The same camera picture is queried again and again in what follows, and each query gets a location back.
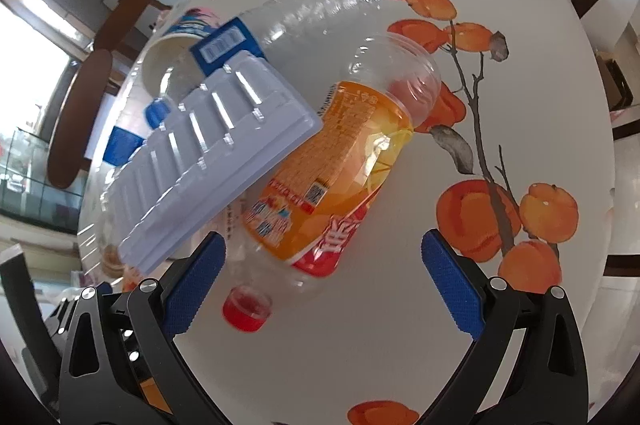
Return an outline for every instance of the orange label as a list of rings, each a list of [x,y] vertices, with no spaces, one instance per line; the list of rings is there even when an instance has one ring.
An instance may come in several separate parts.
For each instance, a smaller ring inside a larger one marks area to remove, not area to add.
[[[256,241],[316,277],[335,270],[413,134],[389,97],[354,82],[336,84],[321,112],[322,130],[283,161],[244,214]]]

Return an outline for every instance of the screw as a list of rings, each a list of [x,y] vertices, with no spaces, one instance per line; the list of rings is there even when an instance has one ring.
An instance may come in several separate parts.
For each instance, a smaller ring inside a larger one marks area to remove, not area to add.
[[[489,286],[494,290],[504,291],[507,289],[507,281],[502,277],[494,277],[489,281]]]
[[[151,293],[158,286],[158,282],[154,279],[145,279],[140,283],[140,291],[142,293]]]
[[[89,286],[82,290],[82,298],[85,300],[89,300],[91,297],[95,295],[95,288],[93,286]]]
[[[556,299],[563,299],[564,298],[564,290],[560,286],[553,286],[551,288],[551,294]]]

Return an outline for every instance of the red bottle cap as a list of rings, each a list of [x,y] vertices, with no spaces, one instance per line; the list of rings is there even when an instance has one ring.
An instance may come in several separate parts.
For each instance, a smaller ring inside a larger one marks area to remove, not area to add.
[[[257,331],[271,315],[271,299],[249,286],[236,286],[222,306],[225,320],[240,331]]]

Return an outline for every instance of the glass railing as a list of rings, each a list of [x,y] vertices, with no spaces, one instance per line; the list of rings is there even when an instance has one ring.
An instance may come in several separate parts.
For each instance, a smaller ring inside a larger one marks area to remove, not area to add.
[[[86,184],[82,171],[65,190],[47,181],[49,144],[20,128],[0,133],[0,214],[43,228],[76,233]]]

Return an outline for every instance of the orange juice bottle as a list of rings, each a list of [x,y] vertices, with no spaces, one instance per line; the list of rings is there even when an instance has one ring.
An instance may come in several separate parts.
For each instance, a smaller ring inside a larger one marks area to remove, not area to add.
[[[237,284],[223,315],[231,325],[257,331],[273,309],[334,272],[439,92],[434,62],[412,40],[386,33],[361,43],[321,108],[322,130],[285,158],[242,214],[229,243]]]

